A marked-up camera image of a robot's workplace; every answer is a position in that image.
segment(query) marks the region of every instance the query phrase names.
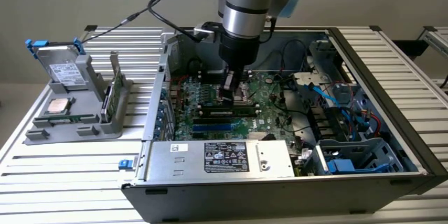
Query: gray wall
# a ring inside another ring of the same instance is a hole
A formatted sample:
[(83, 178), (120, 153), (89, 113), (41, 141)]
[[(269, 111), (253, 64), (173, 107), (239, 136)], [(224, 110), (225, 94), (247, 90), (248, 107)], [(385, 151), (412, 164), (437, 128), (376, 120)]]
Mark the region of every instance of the gray wall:
[[(88, 24), (115, 25), (148, 0), (0, 0), (0, 82), (41, 83), (47, 74), (25, 51), (24, 40), (67, 41)], [(192, 26), (217, 20), (216, 0), (164, 0), (157, 10), (176, 24)], [(448, 26), (448, 0), (301, 0), (291, 19), (280, 25), (380, 25), (392, 38), (412, 39), (421, 26)], [(144, 14), (132, 26), (161, 26)], [(424, 69), (441, 78), (448, 62), (429, 56)]]

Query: green circuit board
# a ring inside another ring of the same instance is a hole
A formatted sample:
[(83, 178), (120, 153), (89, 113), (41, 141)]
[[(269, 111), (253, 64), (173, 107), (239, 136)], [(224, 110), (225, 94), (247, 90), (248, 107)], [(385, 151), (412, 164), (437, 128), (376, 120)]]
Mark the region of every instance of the green circuit board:
[[(276, 118), (283, 121), (285, 114), (279, 110), (269, 95), (272, 92), (279, 96), (279, 88), (272, 84), (267, 84), (265, 80), (273, 80), (273, 75), (268, 73), (257, 73), (249, 81), (240, 84), (240, 92), (235, 94), (235, 105), (255, 104), (260, 105), (260, 113), (251, 118), (231, 118), (231, 128), (225, 131), (195, 131), (193, 120), (200, 119), (197, 115), (197, 105), (220, 105), (219, 85), (201, 84), (195, 78), (188, 78), (180, 86), (176, 86), (176, 141), (187, 140), (237, 140), (237, 139), (257, 139), (264, 134), (272, 133), (277, 140), (285, 140), (288, 143), (295, 141), (295, 134), (287, 132), (276, 125)], [(292, 131), (292, 127), (285, 126), (285, 129)]]

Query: robotic arm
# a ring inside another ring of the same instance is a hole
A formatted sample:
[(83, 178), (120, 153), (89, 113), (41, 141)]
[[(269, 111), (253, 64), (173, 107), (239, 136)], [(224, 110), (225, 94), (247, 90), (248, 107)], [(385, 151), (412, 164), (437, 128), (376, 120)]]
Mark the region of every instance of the robotic arm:
[(299, 0), (220, 0), (223, 18), (220, 33), (220, 58), (228, 64), (221, 84), (223, 99), (233, 103), (244, 66), (256, 61), (260, 34), (268, 18), (289, 17)]

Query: motherboard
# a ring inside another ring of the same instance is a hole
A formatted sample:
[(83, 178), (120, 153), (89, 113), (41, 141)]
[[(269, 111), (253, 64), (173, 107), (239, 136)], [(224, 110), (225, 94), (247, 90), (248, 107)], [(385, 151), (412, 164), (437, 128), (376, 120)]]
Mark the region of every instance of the motherboard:
[(219, 84), (187, 77), (172, 85), (176, 115), (176, 141), (188, 140), (285, 140), (291, 148), (296, 137), (285, 113), (275, 75), (257, 72), (235, 92), (232, 107), (221, 105)]

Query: warning label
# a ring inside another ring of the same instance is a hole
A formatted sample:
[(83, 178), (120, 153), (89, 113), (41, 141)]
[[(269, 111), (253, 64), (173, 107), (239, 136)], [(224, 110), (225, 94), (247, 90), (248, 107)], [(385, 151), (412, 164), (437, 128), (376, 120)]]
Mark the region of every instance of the warning label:
[(249, 171), (245, 142), (204, 143), (204, 150), (207, 173)]
[(64, 86), (84, 85), (84, 78), (75, 63), (49, 65), (53, 73)]

